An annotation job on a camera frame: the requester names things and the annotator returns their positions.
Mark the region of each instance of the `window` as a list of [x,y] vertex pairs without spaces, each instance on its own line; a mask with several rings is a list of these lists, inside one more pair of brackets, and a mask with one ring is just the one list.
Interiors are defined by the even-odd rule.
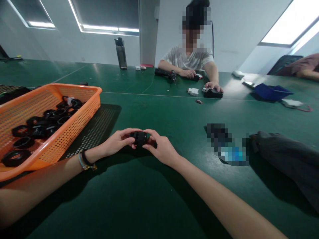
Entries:
[[139,0],[69,0],[81,32],[140,35]]
[[26,27],[55,28],[41,0],[7,0]]
[[292,47],[319,20],[318,0],[293,0],[259,45]]

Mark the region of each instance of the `orange plastic basket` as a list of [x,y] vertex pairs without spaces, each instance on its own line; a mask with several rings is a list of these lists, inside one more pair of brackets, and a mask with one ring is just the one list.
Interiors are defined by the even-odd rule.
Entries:
[[0,163],[0,181],[13,178],[23,171],[38,170],[56,163],[101,106],[101,92],[100,87],[48,84],[1,105],[0,160],[14,150],[13,143],[19,139],[12,136],[11,129],[26,124],[32,116],[41,117],[44,111],[56,109],[62,96],[86,102],[49,139],[37,139],[29,149],[31,156],[20,166],[9,168]]

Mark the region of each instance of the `green workbench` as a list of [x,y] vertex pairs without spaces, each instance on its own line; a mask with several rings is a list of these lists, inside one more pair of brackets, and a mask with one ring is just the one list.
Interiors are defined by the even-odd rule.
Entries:
[[[226,72],[220,72],[224,97],[217,100],[204,98],[202,92],[198,97],[186,93],[188,88],[201,89],[205,79],[193,82],[178,78],[175,85],[154,76],[150,68],[123,71],[115,65],[33,60],[0,64],[0,84],[36,87],[52,82],[88,82],[101,87],[103,107],[118,112],[108,129],[110,134],[128,127],[155,129],[170,139],[178,153],[287,237],[318,238],[319,214],[291,179],[258,155],[251,155],[250,166],[223,163],[214,155],[204,126],[223,123],[238,141],[262,130],[319,148],[319,84],[254,74],[248,74],[246,80],[281,85],[295,93],[290,99],[310,105],[313,112],[258,101],[248,87]],[[204,104],[195,103],[196,99]],[[102,117],[102,110],[96,117]],[[230,237],[187,182],[147,151],[124,148],[97,166],[97,171],[83,172],[66,183],[6,233],[20,238]]]

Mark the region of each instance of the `window frame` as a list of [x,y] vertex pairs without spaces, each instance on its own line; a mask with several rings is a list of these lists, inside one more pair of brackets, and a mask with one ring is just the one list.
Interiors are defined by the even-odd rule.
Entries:
[[[36,29],[46,29],[46,30],[55,30],[55,25],[52,22],[52,19],[50,18],[48,12],[46,11],[43,3],[41,2],[41,0],[37,0],[40,2],[41,6],[43,7],[44,12],[46,13],[46,15],[48,16],[50,22],[49,23],[45,23],[45,22],[35,22],[35,21],[27,21],[24,19],[24,17],[20,14],[20,12],[18,11],[18,9],[16,8],[16,6],[13,4],[13,2],[11,2],[11,0],[7,0],[7,2],[9,3],[9,5],[13,8],[13,10],[17,13],[18,17],[20,18],[20,20],[22,21],[22,23],[27,27],[27,28],[36,28]],[[38,26],[36,25],[32,25],[30,24],[30,22],[34,22],[34,23],[38,23]],[[41,23],[44,24],[50,24],[52,25],[52,27],[46,27],[46,26],[39,26]]]
[[290,7],[294,0],[292,0],[285,11],[280,15],[280,17],[277,19],[277,21],[272,25],[272,27],[269,29],[269,31],[265,34],[265,36],[262,38],[262,40],[259,42],[258,46],[272,46],[272,47],[281,47],[281,48],[292,48],[299,40],[304,37],[304,35],[319,22],[319,16],[296,38],[296,40],[292,44],[279,44],[279,43],[269,43],[269,42],[263,42],[265,37],[268,35],[268,33],[272,30],[272,28],[277,24],[279,19],[283,16],[283,14],[287,11],[287,9]]
[[[140,0],[138,0],[138,7],[139,7],[139,29],[133,28],[120,28],[120,27],[113,27],[113,26],[94,26],[80,23],[77,13],[75,11],[75,7],[72,3],[72,0],[68,0],[70,7],[72,9],[73,15],[75,17],[76,23],[82,33],[95,33],[95,34],[107,34],[107,35],[118,35],[118,36],[132,36],[132,37],[139,37],[140,36],[140,29],[141,29],[141,21],[140,21]],[[133,31],[121,31],[123,29],[129,30],[132,29]]]

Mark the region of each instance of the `hand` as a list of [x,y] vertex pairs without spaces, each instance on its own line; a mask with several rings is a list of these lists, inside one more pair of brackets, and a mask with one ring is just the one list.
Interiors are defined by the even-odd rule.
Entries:
[[94,150],[95,152],[98,152],[97,154],[100,156],[100,158],[104,158],[117,153],[126,145],[129,145],[130,147],[132,147],[132,149],[136,149],[136,146],[133,144],[135,142],[135,139],[130,138],[130,133],[134,132],[142,132],[142,130],[136,128],[127,128],[121,131],[118,130],[111,137],[109,137],[103,144],[94,148]]
[[149,133],[151,135],[147,141],[147,144],[143,145],[143,148],[150,151],[162,163],[173,167],[173,165],[181,158],[181,156],[176,152],[168,138],[160,136],[155,130],[152,129],[146,129],[143,132]]
[[181,70],[179,75],[188,79],[193,79],[196,76],[196,72],[194,70]]
[[218,83],[215,82],[207,82],[205,85],[205,88],[212,88],[212,89],[216,89],[218,92],[224,92],[223,88],[221,88]]

